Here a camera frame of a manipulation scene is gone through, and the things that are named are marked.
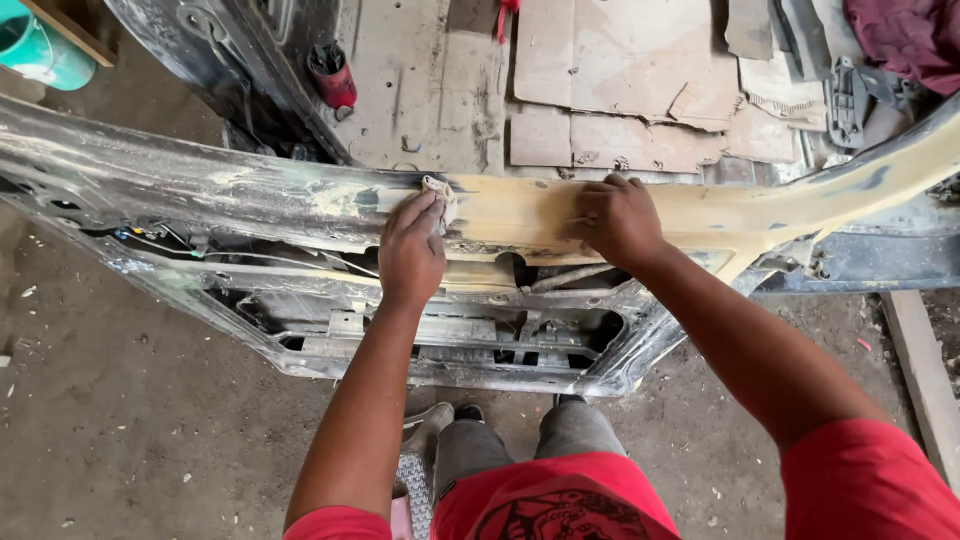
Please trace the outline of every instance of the red cylindrical can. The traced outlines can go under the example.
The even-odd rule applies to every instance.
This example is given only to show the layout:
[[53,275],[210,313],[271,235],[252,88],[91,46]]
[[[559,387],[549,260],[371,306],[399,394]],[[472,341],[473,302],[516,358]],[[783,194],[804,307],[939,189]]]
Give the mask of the red cylindrical can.
[[313,75],[313,80],[317,82],[320,97],[324,98],[326,104],[333,109],[353,107],[357,102],[357,87],[353,84],[350,66],[346,61],[340,71],[333,75],[322,75],[312,68],[310,73]]

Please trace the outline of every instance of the red shirt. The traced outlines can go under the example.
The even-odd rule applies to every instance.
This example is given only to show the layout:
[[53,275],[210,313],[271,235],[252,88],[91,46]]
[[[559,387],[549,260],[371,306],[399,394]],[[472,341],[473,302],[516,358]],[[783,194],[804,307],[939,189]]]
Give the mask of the red shirt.
[[[894,426],[835,422],[783,455],[786,538],[960,538],[960,501],[920,447]],[[633,461],[595,452],[523,461],[457,480],[434,509],[436,540],[646,538],[677,529]],[[387,522],[334,506],[300,518],[284,540],[387,540]]]

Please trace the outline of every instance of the teal bucket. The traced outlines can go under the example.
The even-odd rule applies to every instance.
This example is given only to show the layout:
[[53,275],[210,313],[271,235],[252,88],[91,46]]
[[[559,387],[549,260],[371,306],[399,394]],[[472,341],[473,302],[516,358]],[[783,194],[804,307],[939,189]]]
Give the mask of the teal bucket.
[[30,12],[0,23],[0,64],[58,90],[76,90],[97,69],[87,53]]

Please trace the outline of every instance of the left hand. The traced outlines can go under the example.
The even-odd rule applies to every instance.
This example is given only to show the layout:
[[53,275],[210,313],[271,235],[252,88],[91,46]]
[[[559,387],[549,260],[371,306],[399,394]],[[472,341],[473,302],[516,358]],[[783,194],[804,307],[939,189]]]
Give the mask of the left hand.
[[444,202],[435,191],[400,203],[380,237],[378,260],[383,300],[423,309],[446,270],[444,241],[436,223]]

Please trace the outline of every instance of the printed graphic on shirt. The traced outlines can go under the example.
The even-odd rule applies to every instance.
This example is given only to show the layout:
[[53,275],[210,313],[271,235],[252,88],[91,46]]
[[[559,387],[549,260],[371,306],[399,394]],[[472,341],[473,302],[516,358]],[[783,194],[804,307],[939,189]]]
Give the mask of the printed graphic on shirt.
[[522,497],[487,512],[475,540],[649,540],[636,508],[583,489],[565,489]]

